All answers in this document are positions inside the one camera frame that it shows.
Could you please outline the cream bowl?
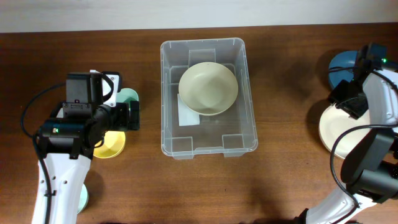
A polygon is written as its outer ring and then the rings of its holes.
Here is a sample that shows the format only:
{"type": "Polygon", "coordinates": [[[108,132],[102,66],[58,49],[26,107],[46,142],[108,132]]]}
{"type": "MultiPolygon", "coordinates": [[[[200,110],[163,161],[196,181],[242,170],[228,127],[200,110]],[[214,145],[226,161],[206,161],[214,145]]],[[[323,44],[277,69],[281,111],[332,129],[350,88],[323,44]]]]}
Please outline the cream bowl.
{"type": "MultiPolygon", "coordinates": [[[[359,119],[353,119],[343,110],[329,106],[321,115],[318,130],[323,145],[331,151],[335,141],[343,132],[367,124],[370,124],[368,110],[359,119]]],[[[338,143],[335,156],[345,159],[368,132],[369,129],[361,129],[347,134],[338,143]]]]}
{"type": "Polygon", "coordinates": [[[188,68],[182,75],[178,93],[194,112],[214,116],[228,110],[238,97],[238,81],[226,66],[202,62],[188,68]]]}

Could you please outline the mint green plastic cup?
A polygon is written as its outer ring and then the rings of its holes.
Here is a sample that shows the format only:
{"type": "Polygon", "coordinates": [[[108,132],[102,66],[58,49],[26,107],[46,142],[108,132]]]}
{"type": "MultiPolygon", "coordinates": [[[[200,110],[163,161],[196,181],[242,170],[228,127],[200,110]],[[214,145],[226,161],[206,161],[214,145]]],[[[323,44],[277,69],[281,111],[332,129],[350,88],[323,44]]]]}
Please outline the mint green plastic cup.
{"type": "Polygon", "coordinates": [[[117,103],[130,103],[131,101],[139,101],[139,95],[131,88],[123,88],[116,95],[117,103]]]}

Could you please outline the dark blue bowl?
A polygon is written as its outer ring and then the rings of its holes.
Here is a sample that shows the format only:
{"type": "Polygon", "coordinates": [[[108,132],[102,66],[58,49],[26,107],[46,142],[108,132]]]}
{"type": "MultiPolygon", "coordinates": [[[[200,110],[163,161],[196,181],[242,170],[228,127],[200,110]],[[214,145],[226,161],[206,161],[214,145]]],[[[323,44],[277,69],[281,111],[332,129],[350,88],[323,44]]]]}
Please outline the dark blue bowl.
{"type": "Polygon", "coordinates": [[[388,70],[397,71],[397,62],[386,58],[387,48],[381,45],[366,45],[356,53],[345,51],[337,54],[328,67],[328,82],[332,89],[341,81],[353,82],[363,92],[363,83],[370,74],[388,70]]]}

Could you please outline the yellow small bowl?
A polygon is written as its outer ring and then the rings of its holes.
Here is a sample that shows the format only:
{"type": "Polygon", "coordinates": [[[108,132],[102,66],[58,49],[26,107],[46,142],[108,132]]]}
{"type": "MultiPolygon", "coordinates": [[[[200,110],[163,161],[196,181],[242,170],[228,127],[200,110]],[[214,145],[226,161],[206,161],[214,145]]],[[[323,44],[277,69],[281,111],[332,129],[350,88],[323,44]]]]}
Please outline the yellow small bowl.
{"type": "Polygon", "coordinates": [[[100,159],[109,159],[119,155],[125,146],[126,135],[122,131],[108,131],[104,135],[104,142],[99,142],[93,155],[100,159]]]}

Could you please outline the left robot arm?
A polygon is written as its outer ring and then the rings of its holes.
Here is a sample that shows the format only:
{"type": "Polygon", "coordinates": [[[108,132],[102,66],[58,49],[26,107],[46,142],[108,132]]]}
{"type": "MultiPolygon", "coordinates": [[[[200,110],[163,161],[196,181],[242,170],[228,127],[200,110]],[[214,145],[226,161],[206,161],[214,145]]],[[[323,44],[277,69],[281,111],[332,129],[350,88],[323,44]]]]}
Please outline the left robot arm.
{"type": "Polygon", "coordinates": [[[32,223],[75,223],[96,146],[108,131],[140,128],[137,100],[117,102],[118,72],[69,73],[66,99],[32,137],[39,184],[32,223]]]}

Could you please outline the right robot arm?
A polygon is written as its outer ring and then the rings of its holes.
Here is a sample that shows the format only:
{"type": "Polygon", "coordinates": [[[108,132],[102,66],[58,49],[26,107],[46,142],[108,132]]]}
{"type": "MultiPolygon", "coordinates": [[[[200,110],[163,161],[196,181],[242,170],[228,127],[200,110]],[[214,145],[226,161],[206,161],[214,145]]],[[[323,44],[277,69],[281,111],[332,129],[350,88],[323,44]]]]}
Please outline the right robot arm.
{"type": "Polygon", "coordinates": [[[397,155],[397,62],[386,58],[383,45],[361,47],[353,77],[342,79],[328,96],[332,108],[353,119],[369,115],[368,124],[348,128],[331,146],[330,171],[337,187],[324,201],[306,208],[294,223],[347,223],[366,208],[397,199],[397,165],[384,160],[397,155]],[[341,174],[335,172],[334,158],[347,135],[365,130],[345,156],[341,174]]]}

